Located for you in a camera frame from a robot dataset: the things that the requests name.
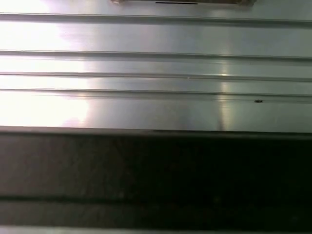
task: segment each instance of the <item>aluminum panel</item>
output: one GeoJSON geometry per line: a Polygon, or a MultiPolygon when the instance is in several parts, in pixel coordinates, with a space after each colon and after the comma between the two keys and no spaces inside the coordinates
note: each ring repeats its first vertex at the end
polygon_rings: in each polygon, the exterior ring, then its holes
{"type": "Polygon", "coordinates": [[[168,5],[127,2],[122,6],[108,0],[10,0],[1,5],[3,13],[169,16],[227,19],[312,20],[310,0],[259,0],[252,8],[218,5],[168,5]]]}
{"type": "Polygon", "coordinates": [[[311,101],[263,103],[202,96],[2,92],[0,126],[310,133],[311,101]]]}
{"type": "Polygon", "coordinates": [[[0,22],[0,50],[311,57],[309,29],[0,22]]]}

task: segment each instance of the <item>metal surface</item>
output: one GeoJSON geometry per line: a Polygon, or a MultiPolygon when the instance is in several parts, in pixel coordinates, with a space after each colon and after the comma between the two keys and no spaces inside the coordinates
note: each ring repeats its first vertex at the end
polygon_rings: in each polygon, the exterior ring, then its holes
{"type": "MultiPolygon", "coordinates": [[[[139,230],[101,230],[101,229],[78,229],[78,228],[33,228],[33,227],[6,227],[0,226],[0,233],[5,234],[214,234],[210,231],[139,231],[139,230]]],[[[218,232],[219,234],[232,234],[237,232],[218,232]]],[[[260,234],[255,232],[244,232],[245,234],[260,234]]]]}
{"type": "Polygon", "coordinates": [[[310,0],[0,7],[0,126],[311,133],[310,0]]]}

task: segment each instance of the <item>horizontal groove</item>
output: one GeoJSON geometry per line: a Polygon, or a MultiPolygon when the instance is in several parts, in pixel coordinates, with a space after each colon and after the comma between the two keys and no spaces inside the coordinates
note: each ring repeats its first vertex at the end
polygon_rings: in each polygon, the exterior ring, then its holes
{"type": "Polygon", "coordinates": [[[312,57],[291,56],[242,56],[218,54],[186,54],[186,53],[145,53],[145,52],[103,52],[103,51],[31,51],[31,50],[0,50],[0,56],[25,56],[25,57],[56,57],[62,58],[140,58],[140,59],[229,59],[236,61],[268,61],[268,62],[312,62],[312,57]]]}
{"type": "Polygon", "coordinates": [[[203,17],[162,17],[125,15],[68,15],[68,14],[0,14],[1,21],[66,22],[66,23],[117,23],[117,24],[216,24],[239,27],[311,28],[312,21],[269,19],[223,19],[203,17]]]}
{"type": "Polygon", "coordinates": [[[58,101],[64,100],[87,100],[87,101],[133,101],[133,100],[157,100],[157,101],[208,101],[215,103],[240,102],[251,105],[263,104],[312,104],[311,95],[274,95],[274,94],[242,94],[242,93],[205,93],[205,92],[162,92],[162,91],[123,91],[123,90],[2,90],[0,98],[16,95],[16,98],[40,99],[48,98],[58,101]]]}

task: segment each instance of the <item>black panel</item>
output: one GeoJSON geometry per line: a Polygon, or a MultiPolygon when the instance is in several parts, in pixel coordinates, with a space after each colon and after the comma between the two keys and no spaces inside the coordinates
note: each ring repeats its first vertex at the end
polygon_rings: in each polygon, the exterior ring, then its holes
{"type": "Polygon", "coordinates": [[[310,140],[0,135],[0,224],[312,231],[310,140]]]}

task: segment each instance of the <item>dark surface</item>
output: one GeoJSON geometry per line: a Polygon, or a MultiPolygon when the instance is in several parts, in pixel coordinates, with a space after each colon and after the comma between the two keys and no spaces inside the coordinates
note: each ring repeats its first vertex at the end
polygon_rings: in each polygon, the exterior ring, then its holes
{"type": "Polygon", "coordinates": [[[0,224],[312,231],[310,140],[0,135],[0,224]]]}

